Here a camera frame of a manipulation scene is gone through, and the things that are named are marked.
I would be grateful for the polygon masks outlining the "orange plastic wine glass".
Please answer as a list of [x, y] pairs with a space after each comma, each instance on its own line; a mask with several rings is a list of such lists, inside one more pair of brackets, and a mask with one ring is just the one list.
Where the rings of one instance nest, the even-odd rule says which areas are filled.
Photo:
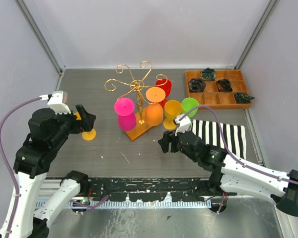
[[157, 126], [163, 121], [163, 108], [159, 104], [165, 99], [165, 91], [159, 87], [152, 87], [146, 91], [146, 97], [150, 104], [145, 110], [145, 123], [150, 126]]

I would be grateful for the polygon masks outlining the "magenta plastic wine glass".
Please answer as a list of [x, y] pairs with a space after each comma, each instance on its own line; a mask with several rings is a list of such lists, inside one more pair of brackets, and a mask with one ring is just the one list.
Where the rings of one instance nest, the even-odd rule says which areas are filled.
[[136, 127], [136, 116], [134, 114], [135, 104], [129, 98], [120, 98], [114, 105], [118, 115], [118, 124], [123, 131], [131, 131]]

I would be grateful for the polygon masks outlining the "gold wire wine glass rack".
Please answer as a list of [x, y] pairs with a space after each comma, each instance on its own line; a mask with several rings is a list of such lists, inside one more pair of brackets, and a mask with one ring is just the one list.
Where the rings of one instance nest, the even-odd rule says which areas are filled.
[[[131, 76], [131, 82], [127, 83], [115, 78], [111, 78], [104, 83], [104, 88], [108, 92], [113, 92], [116, 90], [116, 86], [114, 85], [115, 83], [119, 83], [130, 88], [126, 93], [119, 96], [117, 100], [120, 98], [129, 98], [135, 104], [134, 114], [136, 116], [137, 122], [136, 127], [131, 131], [124, 131], [131, 141], [136, 140], [153, 127], [145, 123], [145, 110], [146, 107], [150, 104], [150, 101], [146, 97], [146, 91], [149, 88], [156, 87], [156, 85], [145, 85], [145, 80], [151, 73], [153, 65], [151, 62], [145, 60], [140, 63], [140, 68], [147, 69], [148, 71], [141, 79], [137, 79], [128, 65], [120, 64], [115, 69], [116, 73], [122, 74], [125, 70], [127, 70]], [[156, 80], [162, 80], [164, 78], [168, 80], [167, 76], [164, 74], [158, 74], [156, 76]]]

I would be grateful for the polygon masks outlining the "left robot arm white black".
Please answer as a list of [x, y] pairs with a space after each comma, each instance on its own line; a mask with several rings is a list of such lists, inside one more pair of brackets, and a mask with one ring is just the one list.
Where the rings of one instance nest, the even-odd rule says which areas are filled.
[[50, 165], [69, 135], [90, 132], [94, 127], [96, 115], [88, 113], [83, 105], [77, 105], [76, 109], [76, 114], [56, 114], [50, 108], [38, 109], [32, 114], [28, 121], [30, 132], [16, 152], [13, 175], [17, 187], [13, 190], [0, 238], [46, 238], [62, 208], [74, 196], [88, 194], [88, 176], [71, 171], [44, 207], [35, 209]]

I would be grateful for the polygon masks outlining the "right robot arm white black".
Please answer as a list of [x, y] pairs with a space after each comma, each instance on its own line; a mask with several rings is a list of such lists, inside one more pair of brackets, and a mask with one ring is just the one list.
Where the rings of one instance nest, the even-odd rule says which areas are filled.
[[211, 172], [208, 190], [213, 195], [239, 193], [272, 203], [280, 211], [298, 217], [298, 171], [281, 172], [205, 144], [191, 131], [166, 131], [158, 141], [163, 153], [181, 152]]

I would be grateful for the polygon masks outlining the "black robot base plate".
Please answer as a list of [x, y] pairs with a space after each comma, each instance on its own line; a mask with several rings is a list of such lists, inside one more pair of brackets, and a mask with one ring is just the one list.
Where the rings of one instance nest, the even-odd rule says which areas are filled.
[[206, 201], [208, 197], [221, 196], [210, 187], [205, 178], [88, 178], [79, 196], [92, 197], [94, 201], [108, 195], [109, 201], [132, 202], [164, 201], [167, 195], [172, 202]]

